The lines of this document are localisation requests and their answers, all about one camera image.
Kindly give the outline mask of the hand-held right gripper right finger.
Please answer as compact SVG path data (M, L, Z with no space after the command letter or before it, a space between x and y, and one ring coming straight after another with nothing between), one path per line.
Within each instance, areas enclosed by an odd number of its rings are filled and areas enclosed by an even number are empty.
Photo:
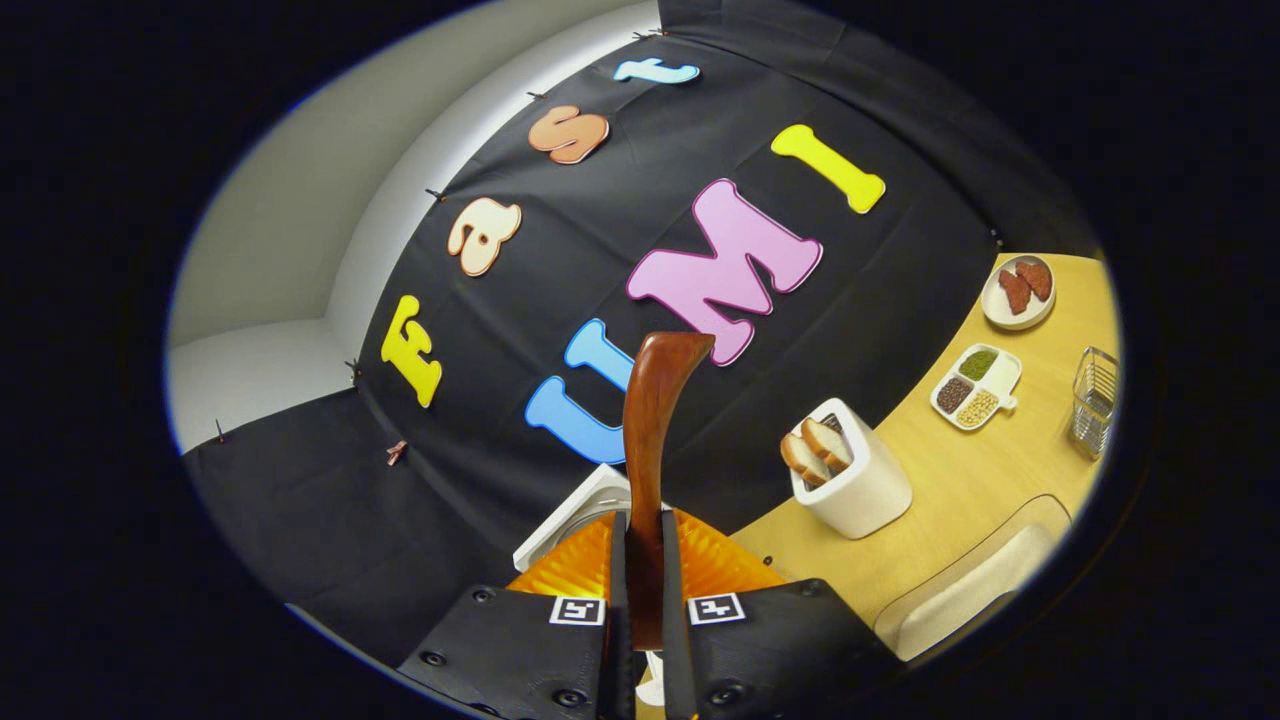
M660 524L667 717L836 719L900 676L826 580L785 580L687 512Z

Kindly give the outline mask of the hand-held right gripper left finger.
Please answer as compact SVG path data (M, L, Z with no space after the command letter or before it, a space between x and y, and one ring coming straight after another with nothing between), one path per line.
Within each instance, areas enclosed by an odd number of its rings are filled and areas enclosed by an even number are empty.
M483 717L634 717L626 528L604 512L509 584L466 588L398 674Z

